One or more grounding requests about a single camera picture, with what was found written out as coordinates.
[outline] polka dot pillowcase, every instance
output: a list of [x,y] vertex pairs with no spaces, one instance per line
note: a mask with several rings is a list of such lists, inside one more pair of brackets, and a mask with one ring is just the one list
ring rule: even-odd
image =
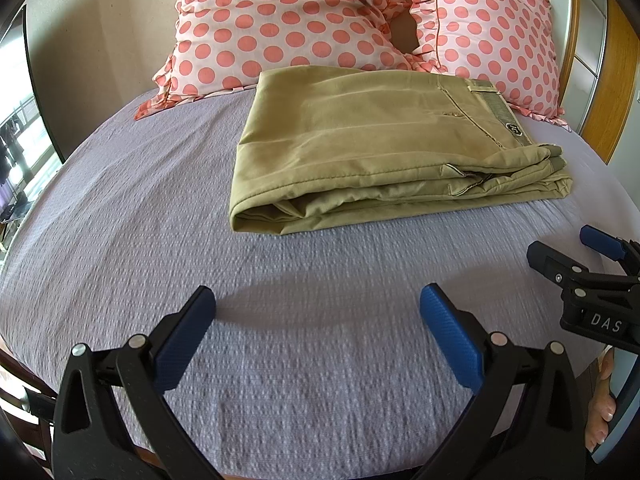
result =
[[412,0],[414,70],[486,79],[526,116],[558,119],[549,0]]
[[177,0],[175,49],[154,76],[158,95],[136,119],[254,88],[271,68],[410,70],[390,43],[387,22],[403,7],[404,0]]

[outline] coral polka dot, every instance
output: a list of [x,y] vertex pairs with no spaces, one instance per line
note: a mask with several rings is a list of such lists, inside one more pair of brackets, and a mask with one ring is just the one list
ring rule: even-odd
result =
[[489,54],[492,54],[494,51],[494,46],[489,41],[485,41],[485,40],[481,40],[478,43],[478,48],[480,49],[480,52],[482,52],[483,54],[486,54],[487,56]]
[[285,41],[289,46],[297,48],[305,44],[305,36],[300,32],[290,32],[287,34]]
[[216,73],[210,67],[201,68],[198,71],[198,80],[204,84],[213,83],[216,78]]
[[200,44],[196,47],[195,55],[198,59],[206,59],[211,54],[211,47],[206,44]]
[[243,36],[238,40],[238,48],[244,52],[251,52],[255,50],[258,45],[253,36]]
[[193,70],[193,65],[191,61],[184,60],[180,62],[180,66],[178,67],[178,71],[180,72],[180,75],[189,75],[191,73],[191,70]]
[[444,53],[444,57],[447,61],[450,61],[450,62],[456,61],[459,57],[458,51],[453,50],[452,48],[448,48]]
[[262,72],[262,67],[257,61],[245,61],[242,64],[242,73],[247,77],[258,77]]
[[274,23],[265,23],[260,26],[260,34],[262,34],[265,38],[273,38],[277,36],[280,32],[280,28]]
[[282,14],[282,22],[287,25],[295,25],[300,22],[300,16],[293,10],[288,10]]
[[[408,60],[418,59],[390,43],[389,22],[408,7],[405,0],[177,0],[175,7],[174,52],[154,76],[158,95],[141,105],[137,118],[252,88],[262,70],[308,64],[410,70]],[[448,20],[449,13],[437,9],[424,23]],[[444,32],[459,28],[455,22],[440,29],[443,48],[458,48]]]
[[511,50],[509,50],[508,48],[501,48],[500,49],[500,58],[505,62],[508,63],[511,61],[511,59],[513,58],[512,54],[511,54]]
[[186,84],[182,91],[187,95],[198,95],[198,89],[192,84]]
[[466,66],[459,66],[455,71],[455,75],[458,77],[470,78],[471,72],[469,72],[469,69]]
[[309,65],[309,60],[304,56],[296,56],[291,60],[289,66]]
[[237,77],[228,76],[222,80],[222,86],[227,90],[232,90],[234,88],[240,88],[242,83]]
[[306,28],[308,28],[309,32],[316,34],[322,34],[326,30],[324,23],[321,22],[309,22],[306,24]]
[[482,25],[480,23],[471,22],[466,26],[466,30],[468,30],[471,34],[477,36],[482,34]]
[[484,21],[484,22],[490,22],[491,21],[491,16],[489,15],[489,13],[485,10],[485,9],[478,9],[476,11],[476,16]]
[[475,68],[478,68],[479,66],[482,65],[480,58],[476,54],[468,54],[468,56],[466,56],[466,60],[469,63],[469,65]]
[[236,18],[237,28],[249,28],[254,24],[254,19],[249,14],[241,14]]
[[201,38],[209,31],[209,25],[206,23],[199,23],[195,27],[193,27],[193,35],[196,38]]
[[213,19],[216,22],[224,22],[229,16],[231,12],[228,9],[219,9],[213,13]]
[[327,57],[331,54],[331,45],[325,41],[316,41],[311,51],[318,57]]
[[178,43],[178,52],[180,52],[181,54],[184,54],[185,52],[187,52],[187,50],[189,50],[191,47],[191,41],[189,40],[185,40],[185,41],[181,41],[180,43]]
[[258,12],[263,16],[271,16],[275,11],[276,11],[276,6],[273,4],[258,5]]
[[231,39],[231,31],[228,28],[219,28],[216,32],[213,33],[213,39],[217,43],[225,43]]
[[271,45],[264,49],[263,51],[264,59],[267,61],[271,61],[272,63],[277,63],[284,57],[284,53],[279,46]]

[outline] wall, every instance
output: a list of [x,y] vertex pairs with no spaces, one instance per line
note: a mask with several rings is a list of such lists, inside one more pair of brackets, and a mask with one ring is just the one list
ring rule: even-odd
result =
[[151,77],[174,46],[174,3],[27,0],[34,86],[65,156],[123,105],[154,88]]
[[636,93],[631,103],[625,129],[609,161],[609,167],[620,184],[629,193],[631,200],[640,208],[640,63],[636,72]]

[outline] textured bedspread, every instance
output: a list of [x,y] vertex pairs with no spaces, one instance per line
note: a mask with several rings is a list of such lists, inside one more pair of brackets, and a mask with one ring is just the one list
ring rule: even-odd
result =
[[0,333],[51,386],[74,343],[119,346],[208,285],[218,320],[169,404],[223,473],[330,480],[423,463],[464,408],[469,392],[418,315],[429,282],[516,343],[563,341],[576,373],[601,349],[560,329],[559,289],[526,261],[541,239],[603,271],[578,240],[583,224],[640,236],[638,210],[575,134],[522,120],[564,149],[574,190],[563,200],[238,234],[230,182],[255,92],[134,123],[150,95],[71,156],[0,276]]

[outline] pink polka dot pillow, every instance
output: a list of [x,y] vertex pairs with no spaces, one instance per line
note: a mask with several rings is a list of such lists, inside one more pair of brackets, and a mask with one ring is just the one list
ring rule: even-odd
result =
[[490,80],[525,115],[558,117],[549,0],[412,0],[410,12],[414,70]]
[[177,0],[177,43],[154,77],[158,95],[136,118],[253,88],[271,68],[410,70],[387,22],[403,7],[404,0]]

